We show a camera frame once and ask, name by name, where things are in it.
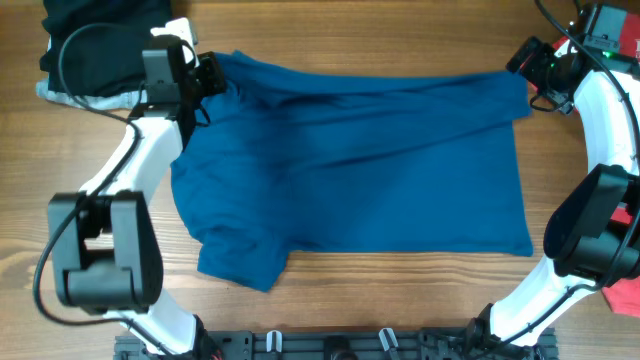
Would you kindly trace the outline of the blue polo shirt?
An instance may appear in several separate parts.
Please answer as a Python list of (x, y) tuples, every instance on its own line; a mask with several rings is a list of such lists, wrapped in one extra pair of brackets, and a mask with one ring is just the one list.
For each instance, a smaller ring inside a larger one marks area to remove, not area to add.
[(266, 292), (294, 251), (533, 253), (513, 131), (524, 79), (217, 59), (226, 90), (171, 166), (201, 273)]

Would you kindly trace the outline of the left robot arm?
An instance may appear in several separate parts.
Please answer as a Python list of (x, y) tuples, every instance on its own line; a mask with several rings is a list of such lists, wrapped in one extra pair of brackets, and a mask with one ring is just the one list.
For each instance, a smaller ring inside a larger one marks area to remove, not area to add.
[(53, 262), (64, 306), (88, 314), (85, 325), (119, 323), (155, 359), (220, 359), (202, 321), (163, 288), (162, 256), (148, 205), (199, 122), (203, 97), (224, 89), (211, 53), (197, 56), (177, 35), (155, 35), (142, 52), (147, 92), (125, 119), (126, 135), (105, 166), (75, 193), (48, 205), (50, 239), (37, 263), (34, 302), (46, 261)]

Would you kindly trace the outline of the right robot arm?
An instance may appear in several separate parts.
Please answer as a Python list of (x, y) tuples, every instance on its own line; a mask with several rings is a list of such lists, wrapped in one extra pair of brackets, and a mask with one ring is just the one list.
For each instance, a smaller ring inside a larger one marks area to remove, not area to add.
[(589, 173), (552, 214), (544, 255), (506, 298), (488, 304), (460, 337), (444, 336), (463, 359), (538, 359), (539, 337), (581, 299), (639, 275), (639, 62), (630, 39), (637, 15), (604, 3), (575, 4), (565, 41), (527, 39), (506, 65), (549, 111), (581, 117)]

